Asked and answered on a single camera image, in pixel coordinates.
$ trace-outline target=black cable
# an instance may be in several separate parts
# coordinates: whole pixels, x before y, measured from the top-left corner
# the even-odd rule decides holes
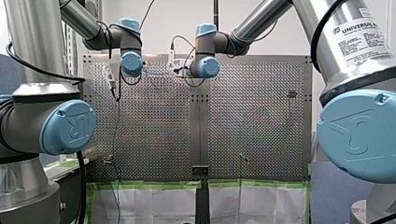
[[[143,46],[143,42],[142,42],[142,40],[140,39],[140,37],[139,37],[137,34],[135,34],[132,30],[127,29],[127,28],[125,28],[125,27],[123,27],[123,26],[121,26],[121,25],[118,25],[118,24],[110,24],[109,27],[110,27],[110,28],[111,28],[111,27],[117,27],[117,28],[119,28],[119,29],[121,29],[121,30],[123,30],[123,31],[125,31],[125,32],[128,32],[128,34],[134,36],[134,38],[136,38],[136,39],[139,41],[140,45]]]
[[[140,24],[140,30],[142,30],[143,24],[145,23],[146,18],[148,17],[149,11],[151,10],[151,7],[152,7],[152,5],[154,4],[154,2],[155,2],[155,0],[152,0],[151,3],[150,3],[149,6],[148,6],[148,10],[146,11],[146,15],[145,15],[145,17],[143,18],[142,23]]]
[[[142,74],[140,74],[139,77],[137,78],[137,81],[136,81],[136,82],[132,82],[132,83],[131,83],[131,82],[128,82],[128,81],[125,79],[124,75],[122,74],[121,67],[120,67],[119,74],[120,74],[120,77],[121,77],[122,81],[123,81],[125,84],[127,84],[128,86],[135,86],[135,85],[139,84],[139,82],[142,80]]]
[[[392,214],[392,215],[389,215],[389,216],[387,216],[387,217],[380,218],[379,220],[374,221],[374,222],[372,222],[372,223],[370,223],[370,224],[383,224],[383,223],[392,221],[392,220],[394,220],[394,219],[396,219],[396,213],[394,213],[394,214]]]
[[[235,43],[231,40],[230,35],[225,34],[225,33],[223,33],[223,32],[220,32],[220,33],[223,34],[223,35],[225,35],[225,36],[227,37],[227,41],[228,41],[228,43],[227,43],[227,49],[228,49],[228,45],[229,45],[229,44],[231,44],[231,46],[233,47],[233,54],[232,54],[232,55],[226,54],[226,55],[227,55],[227,58],[233,59],[233,58],[236,56],[236,46],[235,46]]]
[[[62,76],[62,75],[54,74],[54,73],[51,73],[51,72],[44,71],[44,70],[42,70],[40,68],[37,68],[37,67],[29,64],[28,62],[24,61],[23,59],[21,59],[18,55],[12,53],[11,52],[11,48],[12,48],[12,42],[9,42],[9,44],[6,47],[6,51],[7,51],[7,54],[9,55],[9,57],[11,57],[17,63],[20,63],[23,66],[26,66],[26,67],[36,71],[37,73],[41,73],[41,74],[44,74],[44,75],[49,76],[49,77],[57,77],[57,78],[65,79],[65,80],[76,81],[75,83],[73,83],[74,86],[86,81],[86,79],[83,78],[83,77],[65,77],[65,76]]]
[[[65,6],[69,5],[69,3],[70,3],[71,1],[72,1],[72,0],[68,0],[67,2],[63,3],[63,4],[60,6],[60,9],[62,9],[62,8],[64,8]]]
[[[320,72],[319,65],[318,65],[318,55],[317,55],[317,49],[318,49],[318,42],[320,39],[320,36],[323,32],[323,28],[326,25],[326,23],[329,21],[330,17],[332,14],[339,8],[343,3],[345,3],[347,0],[336,0],[330,7],[329,10],[324,14],[323,18],[320,20],[318,23],[317,29],[314,32],[314,35],[312,36],[312,42],[311,42],[311,58],[312,58],[312,64],[315,66],[315,68]]]
[[[199,83],[197,86],[195,86],[195,84],[194,84],[194,82],[191,80],[191,82],[192,82],[192,84],[193,85],[191,85],[188,81],[187,81],[187,78],[186,78],[186,65],[187,65],[187,60],[190,58],[190,56],[192,55],[192,53],[195,51],[195,47],[194,48],[192,48],[192,50],[190,51],[190,53],[187,55],[187,58],[186,58],[186,60],[184,61],[184,64],[183,64],[183,79],[184,79],[184,82],[189,86],[189,87],[192,87],[192,88],[198,88],[198,87],[200,87],[200,86],[202,86],[202,84],[204,84],[204,82],[205,82],[205,79],[203,78],[202,79],[202,81],[201,81],[201,83]]]
[[[97,21],[97,23],[105,26],[105,42],[108,46],[108,59],[111,59],[114,43],[113,34],[111,34],[110,28],[104,22]]]
[[[202,78],[202,81],[201,81],[198,85],[196,85],[196,86],[195,86],[194,82],[192,81],[192,79],[191,79],[192,85],[187,81],[187,78],[184,78],[184,82],[185,82],[189,87],[198,88],[198,87],[202,86],[202,84],[204,84],[205,79]]]
[[[81,190],[80,190],[80,204],[81,207],[79,209],[79,217],[78,224],[84,224],[85,219],[85,210],[87,206],[87,176],[85,173],[85,163],[84,158],[82,157],[82,152],[77,152],[78,165],[79,165],[79,173],[81,178]]]
[[[111,153],[113,154],[113,162],[114,162],[114,158],[115,158],[115,154],[116,154],[116,137],[117,137],[117,133],[119,131],[120,128],[120,100],[117,101],[117,109],[118,109],[118,113],[117,113],[117,121],[116,121],[116,128],[114,130],[113,133],[113,138],[111,141]],[[118,183],[117,183],[117,195],[115,193],[115,190],[113,189],[113,185],[110,184],[112,192],[113,192],[113,196],[114,196],[114,200],[116,201],[117,204],[117,209],[118,209],[118,218],[117,218],[117,223],[120,224],[120,182],[121,182],[121,176],[120,176],[120,170],[117,167],[117,164],[114,162],[113,164],[114,170],[116,172],[117,175],[117,179],[118,179]]]
[[[274,22],[273,27],[267,34],[265,34],[264,36],[257,38],[257,39],[242,39],[242,38],[239,38],[238,36],[235,36],[235,38],[241,42],[251,42],[251,43],[258,42],[258,41],[264,40],[268,35],[270,35],[275,30],[276,25],[277,25],[277,21]]]

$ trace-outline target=white backdrop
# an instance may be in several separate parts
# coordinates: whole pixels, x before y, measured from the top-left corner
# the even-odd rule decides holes
[[[151,0],[102,0],[103,20],[111,23],[119,18],[131,17],[142,20]],[[262,0],[219,0],[219,28],[230,32]],[[366,0],[376,21],[396,53],[396,0]],[[194,41],[195,28],[203,22],[213,21],[213,0],[156,0],[142,31],[144,53],[167,53],[174,35],[184,35]],[[5,53],[7,44],[7,20],[3,1],[0,0],[0,53]],[[78,70],[82,71],[81,54],[87,52],[79,46]],[[176,43],[177,51],[187,53],[189,47]],[[309,55],[309,44],[294,9],[280,19],[273,33],[261,42],[255,43],[249,54],[261,55]],[[313,76],[313,130],[321,106],[318,103],[324,83],[318,73]]]

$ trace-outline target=pegboard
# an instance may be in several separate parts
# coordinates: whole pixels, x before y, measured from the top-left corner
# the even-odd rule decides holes
[[[219,57],[219,77],[194,89],[166,72],[166,55],[146,57],[141,83],[122,88],[113,150],[118,108],[102,69],[108,57],[84,57],[84,98],[97,116],[91,181],[187,180],[193,165],[208,165],[209,178],[307,177],[309,58]],[[114,155],[116,166],[103,162],[108,155]]]
[[[312,64],[301,56],[223,62],[210,84],[209,178],[307,177],[311,79]]]
[[[103,75],[107,55],[86,55],[84,61],[89,79],[84,96],[96,113],[91,180],[191,179],[189,89],[166,74],[166,58],[148,62],[138,85],[122,85],[114,149],[119,111]],[[114,158],[111,165],[103,161],[108,155]]]

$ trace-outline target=light blue cap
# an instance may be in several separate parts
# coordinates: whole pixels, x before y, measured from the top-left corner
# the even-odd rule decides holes
[[[59,105],[41,128],[40,146],[50,155],[72,154],[91,140],[95,126],[93,109],[81,100]]]
[[[122,18],[119,20],[119,25],[140,34],[140,23],[137,20],[131,18]]]
[[[138,77],[142,73],[143,60],[133,51],[126,52],[121,57],[122,71],[131,77]]]
[[[396,184],[396,94],[358,90],[323,109],[318,140],[340,169],[359,179]]]
[[[203,78],[216,77],[220,72],[219,61],[214,57],[205,57],[198,62],[199,76]]]
[[[12,98],[11,94],[2,94],[2,95],[0,95],[0,103],[3,101],[9,100],[11,98]]]
[[[215,24],[212,23],[203,23],[197,27],[196,36],[200,37],[203,35],[210,35],[218,31],[218,28]]]

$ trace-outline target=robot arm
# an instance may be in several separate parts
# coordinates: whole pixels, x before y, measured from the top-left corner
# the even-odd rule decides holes
[[[123,19],[103,30],[75,0],[4,1],[21,85],[0,96],[0,222],[60,223],[59,185],[48,181],[38,154],[78,152],[83,171],[80,151],[95,126],[93,109],[70,82],[82,78],[66,74],[61,11],[88,49],[120,49],[122,72],[131,77],[143,67],[139,23]]]
[[[120,49],[124,74],[138,77],[143,68],[140,24],[133,19],[121,19],[104,30],[96,19],[76,0],[59,0],[62,19],[84,38],[87,49]]]
[[[396,94],[361,89],[395,78],[396,60],[363,0],[264,0],[230,35],[202,24],[189,75],[217,76],[216,53],[246,54],[249,45],[292,6],[311,43],[313,64],[326,83],[318,122],[324,152],[350,175],[395,184]]]

